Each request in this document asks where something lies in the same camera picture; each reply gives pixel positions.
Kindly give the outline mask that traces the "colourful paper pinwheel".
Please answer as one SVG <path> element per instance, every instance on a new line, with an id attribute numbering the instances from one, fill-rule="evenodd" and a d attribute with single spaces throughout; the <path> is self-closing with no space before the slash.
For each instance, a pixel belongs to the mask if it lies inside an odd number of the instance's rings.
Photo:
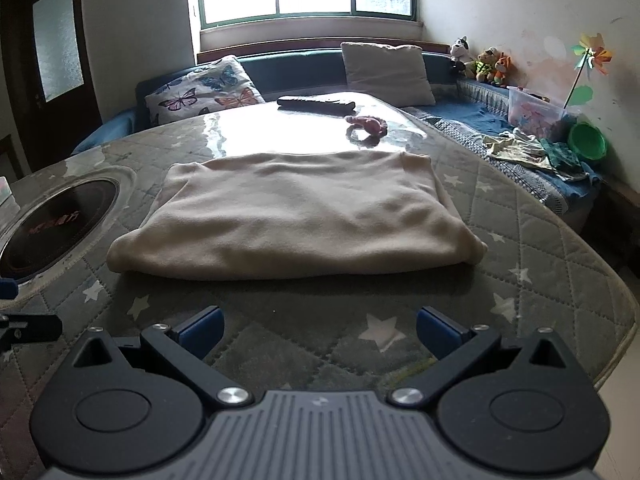
<path id="1" fill-rule="evenodd" d="M 600 32 L 593 36 L 581 34 L 578 44 L 572 47 L 572 51 L 577 58 L 574 67 L 575 77 L 564 100 L 564 108 L 583 106 L 593 99 L 591 74 L 596 72 L 606 76 L 608 64 L 613 58 L 613 52 L 606 47 Z"/>

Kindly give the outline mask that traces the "butterfly print pillow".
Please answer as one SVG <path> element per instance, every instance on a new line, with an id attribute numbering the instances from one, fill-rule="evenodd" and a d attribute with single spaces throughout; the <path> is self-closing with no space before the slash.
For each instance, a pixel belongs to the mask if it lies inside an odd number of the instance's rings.
<path id="1" fill-rule="evenodd" d="M 145 97 L 153 126 L 262 103 L 264 98 L 233 55 L 198 66 Z"/>

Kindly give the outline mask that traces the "clear plastic storage box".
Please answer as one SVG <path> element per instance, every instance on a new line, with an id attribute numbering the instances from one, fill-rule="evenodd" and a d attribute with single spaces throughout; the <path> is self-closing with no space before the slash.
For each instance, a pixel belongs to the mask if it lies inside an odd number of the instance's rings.
<path id="1" fill-rule="evenodd" d="M 570 129 L 578 122 L 576 115 L 528 89 L 509 86 L 508 90 L 508 122 L 511 126 L 537 139 L 566 141 Z"/>

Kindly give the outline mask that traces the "beige sweater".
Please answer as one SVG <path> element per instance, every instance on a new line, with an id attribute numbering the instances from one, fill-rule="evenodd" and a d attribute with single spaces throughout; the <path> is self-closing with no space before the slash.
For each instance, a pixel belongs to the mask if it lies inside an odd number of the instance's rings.
<path id="1" fill-rule="evenodd" d="M 275 280 L 477 264 L 486 250 L 426 156 L 255 154 L 172 166 L 106 262 L 162 278 Z"/>

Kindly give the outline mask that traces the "crumpled clothes on sofa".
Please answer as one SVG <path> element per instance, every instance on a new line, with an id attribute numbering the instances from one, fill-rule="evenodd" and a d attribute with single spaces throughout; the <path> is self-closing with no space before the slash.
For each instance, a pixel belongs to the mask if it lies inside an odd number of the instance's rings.
<path id="1" fill-rule="evenodd" d="M 590 176 L 590 170 L 563 142 L 550 142 L 524 133 L 520 128 L 496 136 L 482 136 L 486 154 L 503 162 L 513 162 L 564 181 L 578 181 Z"/>

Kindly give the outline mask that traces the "blue sofa bench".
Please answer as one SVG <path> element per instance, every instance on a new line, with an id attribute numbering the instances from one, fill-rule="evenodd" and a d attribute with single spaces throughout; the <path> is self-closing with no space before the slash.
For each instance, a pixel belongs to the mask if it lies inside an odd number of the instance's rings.
<path id="1" fill-rule="evenodd" d="M 508 92 L 469 79 L 454 76 L 452 62 L 445 55 L 425 52 L 426 76 L 435 103 L 408 106 L 406 112 L 435 126 L 470 151 L 483 155 L 480 137 L 498 136 L 510 128 L 508 124 Z M 316 49 L 267 53 L 239 58 L 243 70 L 267 101 L 280 96 L 311 96 L 316 93 L 343 91 L 347 88 L 346 72 L 340 50 Z M 158 125 L 158 119 L 145 103 L 145 97 L 166 90 L 201 65 L 184 68 L 141 81 L 136 87 L 137 104 L 118 113 L 82 140 L 73 153 L 130 136 Z M 557 174 L 529 169 L 513 162 L 493 159 L 507 177 L 544 203 L 575 231 L 580 231 L 600 193 L 602 179 L 586 165 L 576 180 Z"/>

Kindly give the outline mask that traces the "green plastic bowl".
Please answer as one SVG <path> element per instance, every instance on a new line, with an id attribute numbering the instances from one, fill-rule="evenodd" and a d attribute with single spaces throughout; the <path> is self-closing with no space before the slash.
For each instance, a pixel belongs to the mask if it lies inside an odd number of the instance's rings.
<path id="1" fill-rule="evenodd" d="M 578 122 L 570 128 L 567 144 L 586 162 L 600 162 L 608 154 L 608 144 L 602 132 L 586 122 Z"/>

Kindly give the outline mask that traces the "quilted grey star table cover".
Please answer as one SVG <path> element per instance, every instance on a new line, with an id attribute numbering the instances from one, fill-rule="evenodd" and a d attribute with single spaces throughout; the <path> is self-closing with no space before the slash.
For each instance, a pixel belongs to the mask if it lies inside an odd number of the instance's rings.
<path id="1" fill-rule="evenodd" d="M 6 479 L 590 479 L 636 298 L 428 122 L 273 103 L 1 207 Z"/>

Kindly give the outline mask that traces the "dark door with glass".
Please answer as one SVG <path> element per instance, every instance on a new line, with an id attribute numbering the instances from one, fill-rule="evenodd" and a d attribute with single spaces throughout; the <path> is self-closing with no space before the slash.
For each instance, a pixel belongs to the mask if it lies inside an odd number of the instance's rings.
<path id="1" fill-rule="evenodd" d="M 1 0 L 1 53 L 29 169 L 66 159 L 102 125 L 81 0 Z"/>

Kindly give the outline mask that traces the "orange plush toy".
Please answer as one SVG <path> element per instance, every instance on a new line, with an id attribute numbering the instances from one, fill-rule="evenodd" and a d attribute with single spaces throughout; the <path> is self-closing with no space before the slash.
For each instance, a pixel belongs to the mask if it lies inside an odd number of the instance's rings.
<path id="1" fill-rule="evenodd" d="M 512 60 L 510 56 L 506 54 L 501 55 L 494 66 L 491 83 L 496 87 L 506 88 L 511 70 Z"/>

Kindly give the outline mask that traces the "white black plush toy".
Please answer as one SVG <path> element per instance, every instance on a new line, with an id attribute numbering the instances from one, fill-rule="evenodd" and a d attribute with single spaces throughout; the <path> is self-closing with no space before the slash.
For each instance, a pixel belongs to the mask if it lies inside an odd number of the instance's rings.
<path id="1" fill-rule="evenodd" d="M 475 77 L 475 61 L 470 55 L 468 38 L 458 38 L 449 49 L 451 61 L 450 72 L 456 77 L 473 79 Z"/>

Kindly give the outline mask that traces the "round black induction cooktop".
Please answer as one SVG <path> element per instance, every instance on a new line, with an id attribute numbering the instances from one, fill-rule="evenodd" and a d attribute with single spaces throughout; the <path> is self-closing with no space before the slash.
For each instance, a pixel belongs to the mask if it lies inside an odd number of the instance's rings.
<path id="1" fill-rule="evenodd" d="M 109 178 L 55 193 L 9 230 L 1 244 L 1 276 L 22 284 L 50 269 L 91 234 L 111 211 L 119 184 Z"/>

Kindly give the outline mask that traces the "plain beige pillow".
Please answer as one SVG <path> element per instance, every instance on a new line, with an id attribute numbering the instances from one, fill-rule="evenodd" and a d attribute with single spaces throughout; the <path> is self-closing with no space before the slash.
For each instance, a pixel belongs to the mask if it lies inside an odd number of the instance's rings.
<path id="1" fill-rule="evenodd" d="M 419 47 L 342 42 L 341 51 L 350 91 L 396 107 L 436 103 Z"/>

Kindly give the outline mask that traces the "black remote control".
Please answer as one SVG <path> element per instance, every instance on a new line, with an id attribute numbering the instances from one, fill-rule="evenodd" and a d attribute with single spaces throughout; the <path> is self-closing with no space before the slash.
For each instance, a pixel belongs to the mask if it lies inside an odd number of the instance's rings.
<path id="1" fill-rule="evenodd" d="M 349 116 L 356 113 L 355 102 L 342 102 L 322 98 L 322 96 L 280 96 L 278 107 L 290 112 L 302 112 L 319 115 Z"/>

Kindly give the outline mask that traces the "yellow brown plush toy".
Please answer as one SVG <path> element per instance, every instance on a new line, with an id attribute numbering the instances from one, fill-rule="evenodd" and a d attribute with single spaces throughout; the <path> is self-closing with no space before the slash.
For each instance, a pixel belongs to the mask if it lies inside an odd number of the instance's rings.
<path id="1" fill-rule="evenodd" d="M 475 80 L 490 84 L 494 80 L 496 64 L 500 58 L 500 51 L 491 47 L 480 52 L 475 60 Z"/>

